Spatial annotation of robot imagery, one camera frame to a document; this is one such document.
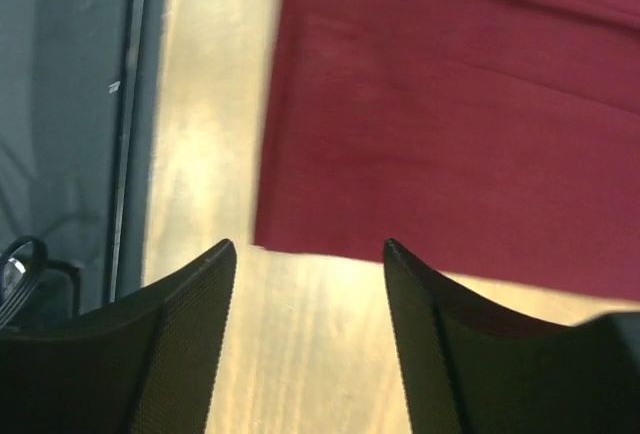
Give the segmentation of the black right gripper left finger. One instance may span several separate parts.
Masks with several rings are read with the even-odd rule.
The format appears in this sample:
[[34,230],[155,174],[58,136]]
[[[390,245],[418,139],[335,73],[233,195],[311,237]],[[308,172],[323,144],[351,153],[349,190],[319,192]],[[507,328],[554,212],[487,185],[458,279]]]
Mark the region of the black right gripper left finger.
[[204,432],[235,272],[223,239],[99,309],[2,331],[2,432]]

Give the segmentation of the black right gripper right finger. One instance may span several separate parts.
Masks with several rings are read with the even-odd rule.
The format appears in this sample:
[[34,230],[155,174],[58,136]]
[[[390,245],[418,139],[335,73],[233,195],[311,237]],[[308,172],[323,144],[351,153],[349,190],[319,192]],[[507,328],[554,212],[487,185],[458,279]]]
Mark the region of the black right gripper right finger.
[[639,316],[533,318],[384,245],[396,351],[415,433],[635,433]]

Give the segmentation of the maroon t shirt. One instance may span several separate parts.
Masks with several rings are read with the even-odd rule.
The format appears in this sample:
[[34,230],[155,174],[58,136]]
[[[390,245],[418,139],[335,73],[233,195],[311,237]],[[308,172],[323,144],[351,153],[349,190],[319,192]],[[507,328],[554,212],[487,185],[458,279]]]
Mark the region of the maroon t shirt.
[[282,0],[254,240],[639,296],[639,0]]

